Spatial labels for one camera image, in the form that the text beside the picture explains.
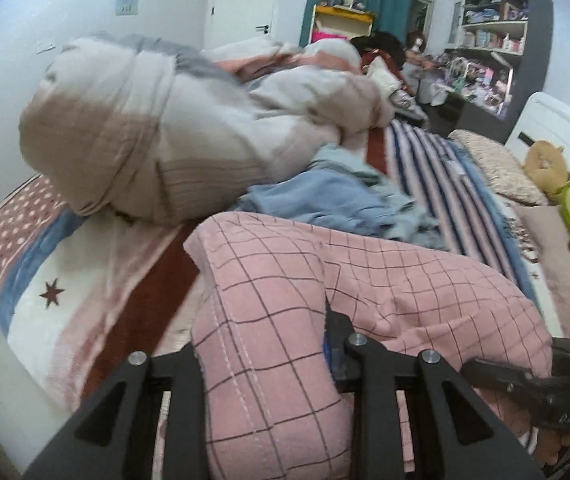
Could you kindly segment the pink checked pants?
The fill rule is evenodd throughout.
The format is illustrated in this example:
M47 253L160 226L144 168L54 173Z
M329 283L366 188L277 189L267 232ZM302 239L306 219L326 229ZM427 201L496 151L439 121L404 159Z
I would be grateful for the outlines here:
M324 356L328 312L408 356L552 368L533 302L471 258L247 212L210 217L185 250L205 286L192 341L216 479L347 476L352 399Z

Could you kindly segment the pink pillow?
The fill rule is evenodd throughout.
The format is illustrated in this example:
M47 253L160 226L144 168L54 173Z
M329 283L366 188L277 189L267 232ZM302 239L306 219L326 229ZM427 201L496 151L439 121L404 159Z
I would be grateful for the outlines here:
M570 338L570 236L558 206L514 206L542 266L560 328Z

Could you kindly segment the striped Coke blanket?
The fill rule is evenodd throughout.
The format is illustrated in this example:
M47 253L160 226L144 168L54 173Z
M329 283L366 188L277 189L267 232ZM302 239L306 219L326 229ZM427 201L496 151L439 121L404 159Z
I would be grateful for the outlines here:
M371 134L367 159L437 216L450 252L503 273L551 334L568 332L527 233L534 209L495 195L463 145L396 121ZM191 231L77 216L41 176L0 203L0 330L55 402L76 408L132 351L182 346L203 297Z

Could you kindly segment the tan plush toy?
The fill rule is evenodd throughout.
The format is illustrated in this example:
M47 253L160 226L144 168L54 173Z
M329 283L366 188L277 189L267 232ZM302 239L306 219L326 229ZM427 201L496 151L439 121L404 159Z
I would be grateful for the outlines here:
M544 140L530 146L522 170L548 196L555 195L569 181L564 149Z

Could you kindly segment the blue denim garment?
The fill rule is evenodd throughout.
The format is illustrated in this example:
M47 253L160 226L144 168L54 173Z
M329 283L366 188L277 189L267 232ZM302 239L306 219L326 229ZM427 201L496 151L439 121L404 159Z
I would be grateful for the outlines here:
M390 184L367 185L353 174L312 169L276 184L251 186L233 211L321 226L350 234L445 250L439 222Z

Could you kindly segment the white headboard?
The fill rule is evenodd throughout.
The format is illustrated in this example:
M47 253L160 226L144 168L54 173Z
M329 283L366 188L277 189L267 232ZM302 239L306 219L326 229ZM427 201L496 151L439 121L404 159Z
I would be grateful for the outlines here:
M524 162L535 141L563 148L570 172L570 106L544 92L530 96L505 145L518 162Z

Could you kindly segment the light blue garment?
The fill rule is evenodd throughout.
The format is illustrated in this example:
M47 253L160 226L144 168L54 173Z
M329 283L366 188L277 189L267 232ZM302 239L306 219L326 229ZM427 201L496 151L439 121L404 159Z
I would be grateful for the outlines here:
M328 169L354 177L392 209L409 211L416 207L411 196L402 193L385 174L336 144L325 144L313 156L309 169Z

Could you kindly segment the pink striped duvet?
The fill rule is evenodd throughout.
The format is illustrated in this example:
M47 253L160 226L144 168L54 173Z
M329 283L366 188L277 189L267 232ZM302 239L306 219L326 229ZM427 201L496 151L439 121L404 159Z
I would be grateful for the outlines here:
M395 114L345 40L212 50L132 35L70 41L20 115L20 151L80 216L175 226L294 177Z

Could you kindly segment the white puffer jacket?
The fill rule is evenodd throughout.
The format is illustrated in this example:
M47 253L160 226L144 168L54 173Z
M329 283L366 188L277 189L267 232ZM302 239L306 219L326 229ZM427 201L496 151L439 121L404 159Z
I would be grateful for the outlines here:
M403 87L403 82L391 70L381 56L376 56L366 70L366 77L376 84L385 99Z

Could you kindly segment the wig on mannequin head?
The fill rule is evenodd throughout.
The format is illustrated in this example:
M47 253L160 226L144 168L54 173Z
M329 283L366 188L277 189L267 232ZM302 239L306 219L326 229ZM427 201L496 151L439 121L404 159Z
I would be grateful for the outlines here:
M421 30L413 30L407 34L407 41L405 41L405 50L415 53L423 54L426 49L426 37Z

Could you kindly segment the black garment pile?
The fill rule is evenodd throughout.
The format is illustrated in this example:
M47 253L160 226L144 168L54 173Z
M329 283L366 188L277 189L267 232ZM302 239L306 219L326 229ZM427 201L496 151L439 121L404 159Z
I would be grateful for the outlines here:
M399 65L402 65L407 59L405 57L404 44L402 44L396 36L391 35L390 32L374 30L370 36L356 36L351 38L350 44L352 44L361 55L373 50L384 51Z

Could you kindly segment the pink WM bag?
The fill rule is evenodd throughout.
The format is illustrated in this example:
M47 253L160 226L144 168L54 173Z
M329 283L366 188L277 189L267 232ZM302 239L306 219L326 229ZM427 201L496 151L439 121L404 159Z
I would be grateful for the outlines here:
M329 39L337 39L348 41L349 38L339 34L333 34L332 32L323 32L323 30L314 30L311 35L310 42L314 44L315 42L319 42L321 40L329 40Z

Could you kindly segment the yellow white cabinet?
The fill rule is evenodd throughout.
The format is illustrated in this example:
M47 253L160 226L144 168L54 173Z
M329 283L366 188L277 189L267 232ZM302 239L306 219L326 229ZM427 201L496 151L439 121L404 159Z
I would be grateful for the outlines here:
M335 6L315 6L312 11L309 42L314 30L332 32L349 39L356 36L370 36L374 18L374 13L358 13L335 8Z

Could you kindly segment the white door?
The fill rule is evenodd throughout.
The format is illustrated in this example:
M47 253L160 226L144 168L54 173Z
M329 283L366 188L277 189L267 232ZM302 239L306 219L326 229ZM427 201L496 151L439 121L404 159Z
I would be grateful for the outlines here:
M208 0L204 47L215 49L273 32L276 0Z

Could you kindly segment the grey wall shelf unit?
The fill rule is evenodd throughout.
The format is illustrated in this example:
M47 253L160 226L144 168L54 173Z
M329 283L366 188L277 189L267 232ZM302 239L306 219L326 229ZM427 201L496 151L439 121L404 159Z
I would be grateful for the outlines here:
M460 0L453 44L434 62L430 129L465 129L504 143L543 89L554 25L552 0Z

